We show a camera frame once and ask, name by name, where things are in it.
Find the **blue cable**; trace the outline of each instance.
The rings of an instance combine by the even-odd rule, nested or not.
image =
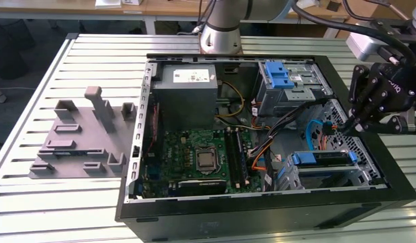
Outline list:
[[[305,139],[307,141],[309,150],[314,150],[314,146],[311,143],[311,123],[317,123],[319,125],[323,125],[323,123],[319,120],[310,120],[307,124],[307,128],[305,129]]]

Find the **blue latch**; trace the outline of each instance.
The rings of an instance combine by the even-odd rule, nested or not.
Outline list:
[[[265,62],[265,71],[274,89],[293,89],[294,83],[289,79],[287,69],[282,62]]]
[[[356,164],[356,162],[358,162],[358,157],[353,151],[349,151],[349,157],[350,157],[352,163]]]
[[[298,159],[297,155],[294,155],[294,154],[291,155],[291,160],[293,160],[294,165],[299,164],[299,159]]]
[[[315,164],[315,158],[311,152],[299,152],[295,153],[295,156],[299,159],[299,164]]]

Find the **aluminum table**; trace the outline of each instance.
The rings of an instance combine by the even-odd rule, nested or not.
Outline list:
[[[360,62],[344,40],[243,37],[246,54],[329,57],[350,83]],[[81,34],[67,39],[0,152],[0,242],[140,242],[114,221],[119,178],[31,180],[27,177],[55,119],[59,99],[91,106],[87,86],[102,86],[111,105],[138,103],[147,53],[196,53],[192,36]],[[382,136],[416,188],[416,136]],[[196,242],[416,242],[416,201],[385,210],[346,228],[250,235]]]

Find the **cardboard box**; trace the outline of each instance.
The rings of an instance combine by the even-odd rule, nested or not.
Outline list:
[[[143,0],[122,0],[123,4],[140,5]]]
[[[120,0],[96,0],[95,9],[115,9],[120,8]]]

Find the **yellow wire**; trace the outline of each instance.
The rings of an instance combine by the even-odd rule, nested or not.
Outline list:
[[[231,116],[235,116],[241,113],[242,109],[243,109],[243,97],[242,97],[242,94],[239,93],[239,91],[237,90],[237,88],[226,81],[223,81],[225,84],[227,84],[230,86],[230,88],[235,91],[235,93],[239,95],[239,98],[241,98],[241,107],[239,107],[239,110],[237,110],[237,112],[231,113],[231,114],[225,114],[225,115],[215,115],[215,117],[231,117]]]

